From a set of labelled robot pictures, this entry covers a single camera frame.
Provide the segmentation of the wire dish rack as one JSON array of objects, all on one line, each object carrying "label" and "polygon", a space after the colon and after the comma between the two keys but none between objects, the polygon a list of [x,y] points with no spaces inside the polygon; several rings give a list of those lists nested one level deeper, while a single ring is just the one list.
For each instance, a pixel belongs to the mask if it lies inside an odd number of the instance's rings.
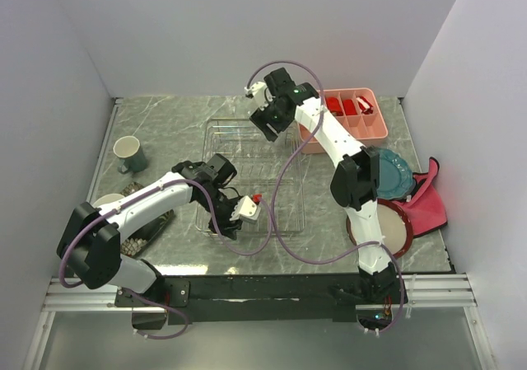
[{"label": "wire dish rack", "polygon": [[[210,119],[205,128],[203,159],[220,153],[236,168],[237,175],[227,185],[225,194],[259,194],[270,204],[276,180],[287,159],[300,144],[295,125],[269,142],[248,119]],[[305,228],[301,158],[295,157],[287,168],[277,193],[275,217],[285,237]]]}]

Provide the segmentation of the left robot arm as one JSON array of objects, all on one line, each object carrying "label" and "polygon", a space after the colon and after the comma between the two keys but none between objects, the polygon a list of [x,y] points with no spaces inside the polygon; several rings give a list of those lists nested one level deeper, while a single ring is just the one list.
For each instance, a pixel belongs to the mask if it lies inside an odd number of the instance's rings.
[{"label": "left robot arm", "polygon": [[156,305],[167,294],[164,276],[146,261],[122,255],[122,243],[162,214],[192,202],[210,213],[211,230],[235,239],[242,222],[257,219],[259,212],[249,196],[229,198],[223,193],[236,174],[216,154],[208,162],[181,162],[123,199],[98,208],[87,202],[78,205],[58,244],[59,278],[64,280],[71,269],[89,289],[111,284],[135,292],[145,305]]}]

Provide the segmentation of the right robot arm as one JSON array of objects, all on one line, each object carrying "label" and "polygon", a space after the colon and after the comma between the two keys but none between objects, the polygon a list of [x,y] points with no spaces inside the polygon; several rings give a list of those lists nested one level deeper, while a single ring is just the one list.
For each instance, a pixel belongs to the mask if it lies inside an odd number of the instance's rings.
[{"label": "right robot arm", "polygon": [[379,153],[337,121],[325,104],[320,84],[297,84],[285,68],[273,70],[261,82],[249,79],[245,95],[257,105],[250,121],[267,140],[275,141],[279,133],[298,123],[329,155],[334,166],[330,192],[346,212],[358,252],[357,296],[384,302],[396,287],[398,274],[378,219]]}]

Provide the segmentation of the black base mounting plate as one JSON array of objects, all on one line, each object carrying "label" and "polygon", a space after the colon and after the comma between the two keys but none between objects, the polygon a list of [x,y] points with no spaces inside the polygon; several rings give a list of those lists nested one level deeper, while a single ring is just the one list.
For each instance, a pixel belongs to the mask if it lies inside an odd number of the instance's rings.
[{"label": "black base mounting plate", "polygon": [[183,312],[170,325],[215,321],[330,319],[354,322],[359,306],[408,302],[399,278],[347,274],[167,276],[164,290],[149,297]]}]

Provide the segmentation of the pink compartment tray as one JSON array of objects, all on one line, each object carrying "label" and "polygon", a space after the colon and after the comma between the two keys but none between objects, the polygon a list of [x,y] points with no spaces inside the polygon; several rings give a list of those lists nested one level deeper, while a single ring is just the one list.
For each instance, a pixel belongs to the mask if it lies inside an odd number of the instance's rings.
[{"label": "pink compartment tray", "polygon": [[[328,111],[324,114],[324,122],[318,133],[306,144],[301,150],[304,154],[318,154],[324,153],[324,148],[318,142],[322,137],[322,133],[329,133],[330,128],[336,128],[336,123],[339,123],[349,135],[359,140],[366,146],[380,146],[388,137],[388,129],[385,120],[380,111],[380,107],[375,98],[374,92],[369,88],[344,88],[344,89],[329,89],[324,91],[324,97],[337,97],[342,105],[342,100],[352,99],[356,109],[357,115],[351,116],[333,116]],[[372,115],[363,115],[358,108],[356,97],[364,96],[375,107],[375,112]]]}]

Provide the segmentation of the red white item in tray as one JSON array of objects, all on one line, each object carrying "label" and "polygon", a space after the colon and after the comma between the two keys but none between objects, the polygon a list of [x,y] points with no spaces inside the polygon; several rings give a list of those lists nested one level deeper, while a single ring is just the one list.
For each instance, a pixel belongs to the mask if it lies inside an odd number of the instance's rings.
[{"label": "red white item in tray", "polygon": [[364,96],[356,97],[357,105],[363,115],[372,115],[375,112],[374,105]]}]

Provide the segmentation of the black floral square plate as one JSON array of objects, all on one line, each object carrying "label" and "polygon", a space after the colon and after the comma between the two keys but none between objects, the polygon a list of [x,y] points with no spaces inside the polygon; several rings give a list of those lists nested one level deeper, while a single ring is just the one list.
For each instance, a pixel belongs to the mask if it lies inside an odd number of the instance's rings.
[{"label": "black floral square plate", "polygon": [[138,258],[147,247],[163,233],[165,228],[174,218],[175,212],[171,209],[151,220],[121,244],[121,254],[132,258]]}]

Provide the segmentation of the green mug cream inside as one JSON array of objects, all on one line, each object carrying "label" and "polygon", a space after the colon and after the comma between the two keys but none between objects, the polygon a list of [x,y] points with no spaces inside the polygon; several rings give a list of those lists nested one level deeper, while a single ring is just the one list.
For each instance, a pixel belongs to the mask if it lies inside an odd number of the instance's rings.
[{"label": "green mug cream inside", "polygon": [[129,135],[119,138],[113,146],[114,155],[120,160],[120,174],[138,173],[148,166],[148,160],[138,138]]}]

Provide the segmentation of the cream bowl brown stripes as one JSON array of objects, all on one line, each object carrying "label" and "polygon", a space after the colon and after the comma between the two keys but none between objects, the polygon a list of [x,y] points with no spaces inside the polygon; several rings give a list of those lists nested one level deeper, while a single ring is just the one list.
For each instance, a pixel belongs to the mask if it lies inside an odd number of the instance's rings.
[{"label": "cream bowl brown stripes", "polygon": [[105,194],[102,197],[100,197],[97,200],[95,200],[94,202],[92,202],[91,205],[94,208],[99,208],[102,205],[110,204],[110,203],[113,203],[115,201],[119,201],[119,200],[121,200],[123,198],[124,198],[124,195],[119,194],[119,193]]}]

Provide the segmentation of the teal scalloped plate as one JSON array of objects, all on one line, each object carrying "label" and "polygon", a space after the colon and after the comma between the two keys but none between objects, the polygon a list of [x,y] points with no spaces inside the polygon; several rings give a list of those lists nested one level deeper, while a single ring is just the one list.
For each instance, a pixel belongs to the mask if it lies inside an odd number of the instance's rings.
[{"label": "teal scalloped plate", "polygon": [[413,171],[409,164],[396,152],[379,148],[380,180],[377,197],[386,200],[406,198],[413,187]]}]

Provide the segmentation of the red rimmed cream plate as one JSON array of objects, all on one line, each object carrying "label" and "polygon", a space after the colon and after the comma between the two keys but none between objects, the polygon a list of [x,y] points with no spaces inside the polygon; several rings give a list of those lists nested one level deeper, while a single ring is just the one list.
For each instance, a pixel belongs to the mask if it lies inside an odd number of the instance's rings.
[{"label": "red rimmed cream plate", "polygon": [[409,217],[401,207],[386,199],[377,199],[377,215],[384,244],[399,259],[413,243],[413,227]]}]

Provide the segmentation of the pink cloth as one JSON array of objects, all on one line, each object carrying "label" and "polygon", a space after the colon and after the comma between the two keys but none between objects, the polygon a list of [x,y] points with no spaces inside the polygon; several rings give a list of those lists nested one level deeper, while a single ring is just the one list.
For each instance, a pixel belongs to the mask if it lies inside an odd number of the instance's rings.
[{"label": "pink cloth", "polygon": [[433,185],[439,170],[439,162],[429,157],[428,171],[413,173],[415,186],[412,191],[402,199],[390,200],[408,216],[415,238],[437,231],[448,223],[445,205]]}]

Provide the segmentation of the aluminium rail frame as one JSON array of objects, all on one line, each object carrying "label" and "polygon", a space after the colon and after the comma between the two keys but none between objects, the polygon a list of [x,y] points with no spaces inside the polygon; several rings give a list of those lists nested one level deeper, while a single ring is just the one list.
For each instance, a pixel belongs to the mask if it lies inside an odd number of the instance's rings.
[{"label": "aluminium rail frame", "polygon": [[[463,308],[481,368],[498,368],[467,275],[410,274],[404,279],[409,298],[409,304],[406,305],[407,315],[418,308]],[[119,311],[120,309],[114,304],[119,294],[120,291],[114,286],[106,285],[96,290],[85,287],[67,289],[57,279],[52,279],[22,367],[24,369],[40,367],[57,313]]]}]

